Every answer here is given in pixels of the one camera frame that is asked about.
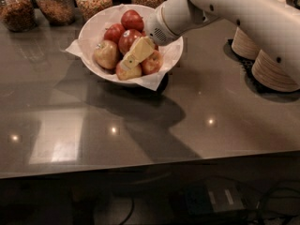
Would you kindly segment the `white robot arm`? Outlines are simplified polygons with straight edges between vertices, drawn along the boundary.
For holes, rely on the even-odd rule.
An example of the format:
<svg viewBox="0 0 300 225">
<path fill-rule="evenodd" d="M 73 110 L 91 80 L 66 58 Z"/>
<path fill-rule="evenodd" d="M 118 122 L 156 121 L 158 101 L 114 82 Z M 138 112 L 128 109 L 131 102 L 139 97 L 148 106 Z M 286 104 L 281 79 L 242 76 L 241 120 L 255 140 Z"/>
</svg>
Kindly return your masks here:
<svg viewBox="0 0 300 225">
<path fill-rule="evenodd" d="M 237 25 L 296 83 L 300 83 L 299 11 L 277 0 L 167 0 L 145 20 L 146 36 L 133 43 L 121 68 L 135 68 L 154 50 L 218 18 Z"/>
</svg>

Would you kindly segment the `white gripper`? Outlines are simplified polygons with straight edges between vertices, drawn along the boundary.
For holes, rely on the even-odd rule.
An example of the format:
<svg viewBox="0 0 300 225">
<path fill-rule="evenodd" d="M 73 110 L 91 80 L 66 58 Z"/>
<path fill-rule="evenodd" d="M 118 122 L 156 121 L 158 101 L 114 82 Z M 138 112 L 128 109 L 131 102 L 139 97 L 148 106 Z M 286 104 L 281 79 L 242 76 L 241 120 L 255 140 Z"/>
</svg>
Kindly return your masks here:
<svg viewBox="0 0 300 225">
<path fill-rule="evenodd" d="M 164 5 L 157 7 L 145 20 L 144 30 L 147 36 L 137 38 L 121 61 L 121 68 L 130 70 L 149 57 L 158 46 L 167 46 L 180 38 L 176 32 L 177 21 Z"/>
</svg>

